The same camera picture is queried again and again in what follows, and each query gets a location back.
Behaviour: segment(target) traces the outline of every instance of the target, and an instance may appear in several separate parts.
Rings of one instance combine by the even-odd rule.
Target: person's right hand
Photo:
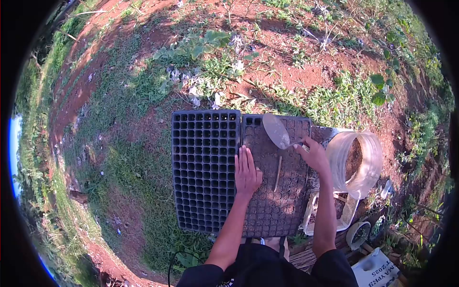
[[[307,152],[301,145],[293,145],[293,148],[301,155],[303,160],[319,174],[331,174],[330,163],[328,162],[324,147],[308,136],[303,137],[300,142],[309,147],[309,152]]]

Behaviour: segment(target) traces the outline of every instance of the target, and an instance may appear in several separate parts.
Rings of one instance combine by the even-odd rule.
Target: plastic bucket
[[[346,182],[346,160],[355,139],[360,143],[362,163]],[[330,162],[333,187],[347,191],[355,199],[367,197],[368,191],[375,185],[382,171],[382,147],[379,138],[368,131],[343,131],[333,137],[325,152]]]

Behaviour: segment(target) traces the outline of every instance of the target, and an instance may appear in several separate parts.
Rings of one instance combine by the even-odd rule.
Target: seedling tray
[[[180,228],[220,232],[235,199],[234,155],[243,142],[263,171],[262,186],[249,203],[243,237],[296,234],[304,214],[308,166],[293,148],[281,151],[280,178],[274,192],[278,148],[266,134],[262,117],[243,115],[241,124],[239,110],[172,114],[172,170]],[[310,135],[310,119],[280,119],[291,142]]]
[[[172,170],[179,226],[219,233],[236,194],[234,155],[241,146],[238,110],[172,114]]]
[[[243,237],[274,237],[295,235],[304,213],[304,194],[308,166],[293,148],[279,150],[266,133],[263,115],[242,115],[242,142],[251,149],[255,166],[263,171],[263,182],[249,203]],[[310,135],[311,120],[278,116],[290,136],[290,142]],[[282,155],[279,182],[274,192]]]

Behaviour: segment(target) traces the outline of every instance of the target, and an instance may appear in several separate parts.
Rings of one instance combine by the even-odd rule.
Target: sky
[[[10,119],[10,135],[9,135],[9,154],[10,154],[10,169],[11,175],[17,174],[17,148],[19,146],[19,135],[21,134],[21,116]],[[14,195],[17,197],[21,192],[19,184],[14,185]]]

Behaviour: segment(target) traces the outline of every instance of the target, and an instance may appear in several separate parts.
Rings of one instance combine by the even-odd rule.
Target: cable
[[[185,253],[185,254],[189,254],[191,256],[193,256],[194,258],[198,259],[199,262],[202,263],[202,260],[197,258],[195,255],[189,253],[189,252],[186,252],[186,251],[177,251],[176,253],[174,253],[172,255],[172,258],[171,258],[171,261],[169,262],[169,270],[168,270],[168,286],[171,287],[171,280],[170,280],[170,275],[171,275],[171,268],[172,268],[172,265],[174,264],[174,259],[175,259],[175,256],[178,254],[178,253]]]

